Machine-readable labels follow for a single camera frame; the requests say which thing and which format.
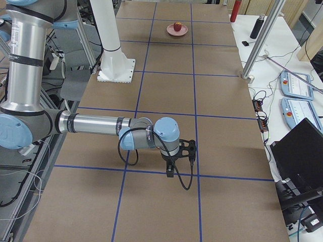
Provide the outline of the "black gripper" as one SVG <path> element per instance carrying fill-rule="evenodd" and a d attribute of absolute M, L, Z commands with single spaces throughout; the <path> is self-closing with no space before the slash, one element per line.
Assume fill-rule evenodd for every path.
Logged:
<path fill-rule="evenodd" d="M 166 175 L 168 178 L 174 177 L 174 168 L 176 166 L 176 160 L 182 157 L 182 152 L 178 151 L 176 154 L 171 153 L 169 156 L 166 151 L 161 151 L 161 156 L 167 163 Z"/>

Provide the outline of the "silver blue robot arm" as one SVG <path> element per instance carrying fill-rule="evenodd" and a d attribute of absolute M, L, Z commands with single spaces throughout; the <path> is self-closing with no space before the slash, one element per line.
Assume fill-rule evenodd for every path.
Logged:
<path fill-rule="evenodd" d="M 46 32 L 49 28 L 77 29 L 76 1 L 7 1 L 12 19 L 7 98 L 1 104 L 1 146 L 27 147 L 59 133 L 93 133 L 119 137 L 118 150 L 159 148 L 167 176 L 184 149 L 177 122 L 170 117 L 152 123 L 147 118 L 92 116 L 40 104 Z"/>

